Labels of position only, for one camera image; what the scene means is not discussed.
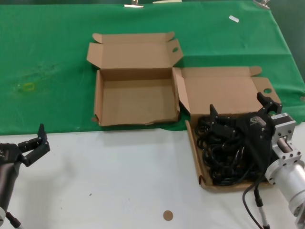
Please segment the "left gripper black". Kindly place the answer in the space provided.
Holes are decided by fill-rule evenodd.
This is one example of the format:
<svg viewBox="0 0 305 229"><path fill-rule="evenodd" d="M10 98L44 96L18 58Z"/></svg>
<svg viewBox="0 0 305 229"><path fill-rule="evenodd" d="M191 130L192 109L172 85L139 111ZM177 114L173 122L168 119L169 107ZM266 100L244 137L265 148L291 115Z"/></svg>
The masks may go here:
<svg viewBox="0 0 305 229"><path fill-rule="evenodd" d="M44 124L40 124L36 138L21 142L18 145L1 144L0 164L23 163L26 167L29 167L50 150Z"/></svg>

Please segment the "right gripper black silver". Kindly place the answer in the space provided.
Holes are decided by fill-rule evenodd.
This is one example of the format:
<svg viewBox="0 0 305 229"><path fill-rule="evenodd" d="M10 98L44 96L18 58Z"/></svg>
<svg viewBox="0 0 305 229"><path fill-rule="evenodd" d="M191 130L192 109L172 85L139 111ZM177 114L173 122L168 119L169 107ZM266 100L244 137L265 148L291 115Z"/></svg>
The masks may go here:
<svg viewBox="0 0 305 229"><path fill-rule="evenodd" d="M271 97L257 93L257 100L263 106L258 112L244 114L238 118L238 129L242 132L245 142L256 153L292 153L294 152L292 136L296 121L282 112L282 104ZM216 139L238 138L236 117L221 116L210 104L209 137Z"/></svg>

